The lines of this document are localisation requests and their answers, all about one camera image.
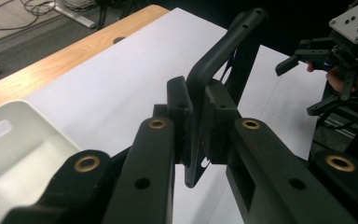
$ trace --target gray carpet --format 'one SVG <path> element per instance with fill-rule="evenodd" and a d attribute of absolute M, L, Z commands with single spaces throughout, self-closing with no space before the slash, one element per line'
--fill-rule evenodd
<path fill-rule="evenodd" d="M 94 8 L 81 13 L 96 23 L 100 12 Z M 118 20 L 119 12 L 108 8 L 104 27 Z M 38 24 L 31 29 L 23 30 L 16 35 L 0 41 L 0 79 L 7 77 L 22 68 L 35 63 L 50 54 L 63 49 L 76 41 L 95 33 L 97 29 L 71 20 L 63 15 Z"/>

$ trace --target floor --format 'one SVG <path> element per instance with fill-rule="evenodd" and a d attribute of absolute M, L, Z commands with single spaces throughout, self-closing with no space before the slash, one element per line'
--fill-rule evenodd
<path fill-rule="evenodd" d="M 221 0 L 160 0 L 157 3 L 167 9 L 180 7 L 224 28 L 228 28 L 239 11 L 253 7 L 253 4 L 239 5 L 236 1 L 223 2 Z M 266 4 L 266 2 L 263 1 L 261 1 L 260 4 L 264 5 L 262 7 L 267 7 L 268 9 L 274 7 L 273 4 Z M 283 8 L 284 10 L 279 12 L 284 13 L 285 10 L 289 10 L 284 8 L 285 6 L 286 5 L 283 4 L 281 9 Z M 317 6 L 318 5 L 310 4 L 310 8 L 316 8 Z M 119 20 L 121 11 L 122 7 L 108 8 L 104 25 L 109 25 Z M 100 11 L 98 8 L 80 12 L 80 14 L 92 21 L 98 21 L 100 19 Z M 274 19 L 276 15 L 277 13 L 272 10 L 272 19 Z M 267 38 L 265 38 L 263 44 L 289 55 L 296 49 L 299 38 L 303 36 L 314 37 L 314 35 L 311 35 L 310 31 L 303 33 L 302 30 L 306 30 L 306 27 L 301 27 L 297 32 L 294 32 L 293 24 L 289 23 L 286 26 L 282 26 L 280 32 L 277 33 L 277 27 L 279 26 L 277 24 L 285 22 L 285 20 L 288 19 L 281 18 L 280 20 L 272 20 L 266 33 Z M 309 20 L 310 18 L 304 17 L 304 21 Z M 317 21 L 315 22 L 316 23 L 313 23 L 310 28 L 318 26 L 320 25 L 319 23 L 321 23 L 320 21 L 319 23 Z M 41 20 L 40 23 L 35 24 L 32 28 L 16 31 L 15 34 L 1 34 L 0 68 L 2 69 L 2 74 L 0 75 L 0 79 L 94 32 L 96 32 L 96 29 L 89 29 L 53 11 L 48 15 L 48 18 Z M 344 150 L 346 145 L 353 138 L 353 130 L 336 131 L 332 130 L 331 126 L 339 126 L 345 122 L 345 119 L 334 118 L 330 120 L 330 127 L 320 126 L 314 135 L 312 152 L 323 149 Z"/>

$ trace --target wooden table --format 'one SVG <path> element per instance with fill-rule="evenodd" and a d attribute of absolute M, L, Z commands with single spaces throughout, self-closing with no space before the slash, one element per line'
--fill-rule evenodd
<path fill-rule="evenodd" d="M 168 12 L 168 9 L 155 5 L 145 7 L 129 17 L 1 79 L 0 104 L 18 100 L 39 90 L 56 77 L 111 47 L 115 39 L 135 33 Z"/>

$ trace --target white table surface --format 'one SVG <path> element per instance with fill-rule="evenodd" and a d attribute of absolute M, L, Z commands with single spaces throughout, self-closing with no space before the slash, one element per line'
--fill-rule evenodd
<path fill-rule="evenodd" d="M 166 82 L 186 77 L 225 32 L 177 8 L 23 100 L 80 148 L 113 156 L 132 144 L 153 105 L 166 104 Z M 277 77 L 275 66 L 286 58 L 260 47 L 239 110 L 266 122 L 306 159 L 316 123 L 306 108 L 321 100 L 325 77 L 307 73 L 305 64 Z M 175 224 L 242 223 L 225 166 L 210 165 L 193 189 L 185 186 L 182 165 L 175 176 Z"/>

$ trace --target white container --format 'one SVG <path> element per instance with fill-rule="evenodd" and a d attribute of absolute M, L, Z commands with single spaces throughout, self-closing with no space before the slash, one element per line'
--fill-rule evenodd
<path fill-rule="evenodd" d="M 15 206 L 35 203 L 64 162 L 79 151 L 23 101 L 0 106 L 0 221 Z"/>

